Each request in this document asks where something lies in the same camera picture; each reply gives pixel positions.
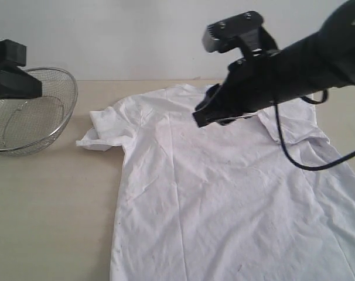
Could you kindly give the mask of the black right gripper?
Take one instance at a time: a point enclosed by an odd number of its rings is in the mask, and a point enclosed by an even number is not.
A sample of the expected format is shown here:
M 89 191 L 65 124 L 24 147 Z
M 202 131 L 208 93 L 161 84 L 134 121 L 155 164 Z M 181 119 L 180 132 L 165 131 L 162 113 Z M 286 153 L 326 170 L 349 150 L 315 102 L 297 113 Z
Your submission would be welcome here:
M 227 78 L 206 91 L 192 115 L 199 128 L 213 123 L 226 126 L 244 114 L 285 101 L 286 59 L 258 55 L 230 64 Z

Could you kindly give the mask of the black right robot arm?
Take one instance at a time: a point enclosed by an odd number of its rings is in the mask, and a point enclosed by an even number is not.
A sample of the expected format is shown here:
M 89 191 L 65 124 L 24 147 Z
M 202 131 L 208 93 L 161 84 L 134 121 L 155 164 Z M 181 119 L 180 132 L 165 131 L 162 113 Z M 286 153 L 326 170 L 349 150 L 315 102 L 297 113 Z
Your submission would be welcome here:
M 279 49 L 255 11 L 208 25 L 209 53 L 240 49 L 221 84 L 209 88 L 195 108 L 199 127 L 227 124 L 274 104 L 336 87 L 355 86 L 355 1 L 339 6 L 315 33 Z

